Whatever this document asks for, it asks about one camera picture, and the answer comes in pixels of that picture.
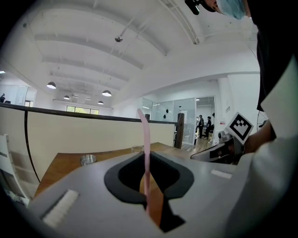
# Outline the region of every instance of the table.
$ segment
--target table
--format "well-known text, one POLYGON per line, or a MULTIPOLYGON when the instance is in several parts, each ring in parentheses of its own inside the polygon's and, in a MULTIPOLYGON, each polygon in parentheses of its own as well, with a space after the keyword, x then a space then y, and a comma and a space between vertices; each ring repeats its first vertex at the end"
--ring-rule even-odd
MULTIPOLYGON (((192 153, 183 151, 162 143, 151 144, 151 151, 161 151, 169 155, 179 157, 181 159, 190 159, 192 153)), ((104 161, 106 159, 114 158, 117 156, 125 155, 131 153, 131 148, 109 151, 109 152, 98 152, 90 153, 96 156, 97 161, 104 161)), ((58 153, 49 168, 47 169, 45 175, 43 176, 35 197, 38 196, 42 191, 47 189, 49 186, 59 181, 64 176, 68 175, 73 170, 79 168, 80 157, 86 153, 73 154, 73 153, 58 153)), ((150 202, 150 216, 159 226, 161 221, 162 207, 163 207, 163 193, 160 191, 153 177, 150 176, 150 191, 151 191, 151 202, 150 202)), ((140 192, 144 193, 144 177, 141 180, 140 192)))

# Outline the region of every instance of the beige partition panel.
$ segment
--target beige partition panel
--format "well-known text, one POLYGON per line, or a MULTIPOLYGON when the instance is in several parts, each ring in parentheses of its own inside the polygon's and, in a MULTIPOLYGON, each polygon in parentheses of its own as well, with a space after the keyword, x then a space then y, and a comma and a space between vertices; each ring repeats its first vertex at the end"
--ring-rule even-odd
MULTIPOLYGON (((151 143, 173 146, 174 124, 149 123, 151 143)), ((39 179, 57 153, 91 153, 143 145, 140 122, 28 112, 28 141, 39 179)))
POLYGON ((25 111, 0 107, 0 134, 8 134, 9 147, 21 186, 29 198, 33 198, 39 181, 28 155, 25 128, 25 111))

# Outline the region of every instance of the floor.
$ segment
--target floor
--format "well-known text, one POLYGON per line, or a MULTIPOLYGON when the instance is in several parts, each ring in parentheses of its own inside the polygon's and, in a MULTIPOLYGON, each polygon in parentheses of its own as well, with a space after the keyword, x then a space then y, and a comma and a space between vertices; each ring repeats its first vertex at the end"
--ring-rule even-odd
POLYGON ((181 149, 187 152, 190 152, 192 154, 195 154, 195 153, 204 151, 206 149, 209 149, 210 147, 212 147, 212 144, 208 143, 208 140, 205 140, 202 138, 202 139, 197 139, 195 145, 188 145, 188 144, 182 143, 181 149))

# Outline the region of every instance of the white chair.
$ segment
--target white chair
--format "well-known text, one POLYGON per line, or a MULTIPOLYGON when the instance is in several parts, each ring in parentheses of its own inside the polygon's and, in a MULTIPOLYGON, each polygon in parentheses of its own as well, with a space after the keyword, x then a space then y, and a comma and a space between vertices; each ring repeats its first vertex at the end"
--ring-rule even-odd
POLYGON ((24 193, 19 176, 15 170, 11 152, 9 150, 8 135, 0 135, 0 176, 1 185, 6 194, 14 201, 28 205, 30 199, 24 193))

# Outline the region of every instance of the face mask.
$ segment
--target face mask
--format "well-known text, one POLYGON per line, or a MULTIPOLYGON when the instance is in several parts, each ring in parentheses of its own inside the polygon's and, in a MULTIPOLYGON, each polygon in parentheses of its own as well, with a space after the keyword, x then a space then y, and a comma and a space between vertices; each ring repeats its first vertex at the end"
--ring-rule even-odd
POLYGON ((217 0, 219 10, 227 16, 234 17, 238 20, 242 19, 245 14, 245 6, 243 0, 217 0))

